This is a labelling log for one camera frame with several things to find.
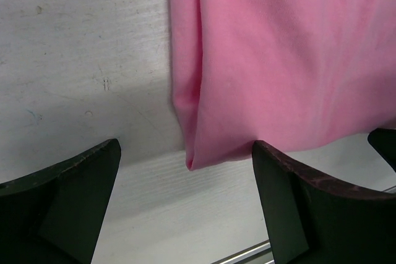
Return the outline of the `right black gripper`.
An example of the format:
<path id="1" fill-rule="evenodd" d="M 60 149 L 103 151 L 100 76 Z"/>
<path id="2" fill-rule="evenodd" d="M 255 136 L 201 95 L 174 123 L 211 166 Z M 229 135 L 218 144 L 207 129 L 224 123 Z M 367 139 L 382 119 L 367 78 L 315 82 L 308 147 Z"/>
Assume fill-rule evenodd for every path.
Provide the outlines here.
<path id="1" fill-rule="evenodd" d="M 368 135 L 369 144 L 396 171 L 396 130 L 378 128 Z"/>

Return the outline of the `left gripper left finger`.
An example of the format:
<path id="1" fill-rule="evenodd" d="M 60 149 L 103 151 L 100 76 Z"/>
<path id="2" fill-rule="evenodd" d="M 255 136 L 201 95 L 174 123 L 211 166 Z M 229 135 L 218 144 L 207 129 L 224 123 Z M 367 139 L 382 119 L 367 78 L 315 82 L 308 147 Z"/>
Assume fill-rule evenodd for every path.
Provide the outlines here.
<path id="1" fill-rule="evenodd" d="M 1 184 L 1 263 L 91 263 L 121 159 L 109 139 Z"/>

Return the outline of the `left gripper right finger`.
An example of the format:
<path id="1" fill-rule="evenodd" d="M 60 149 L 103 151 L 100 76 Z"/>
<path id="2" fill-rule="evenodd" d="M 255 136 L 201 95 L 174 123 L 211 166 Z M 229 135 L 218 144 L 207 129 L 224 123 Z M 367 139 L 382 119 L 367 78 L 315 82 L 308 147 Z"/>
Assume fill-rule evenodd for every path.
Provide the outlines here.
<path id="1" fill-rule="evenodd" d="M 342 181 L 263 141 L 252 162 L 275 263 L 394 263 L 395 195 Z"/>

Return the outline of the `pink t shirt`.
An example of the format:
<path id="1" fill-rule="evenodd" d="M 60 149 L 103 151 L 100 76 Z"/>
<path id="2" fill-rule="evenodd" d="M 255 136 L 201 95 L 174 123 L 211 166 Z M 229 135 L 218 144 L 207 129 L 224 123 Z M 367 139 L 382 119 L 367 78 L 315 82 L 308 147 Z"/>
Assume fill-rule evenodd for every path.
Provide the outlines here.
<path id="1" fill-rule="evenodd" d="M 395 0 L 170 0 L 186 166 L 395 127 Z"/>

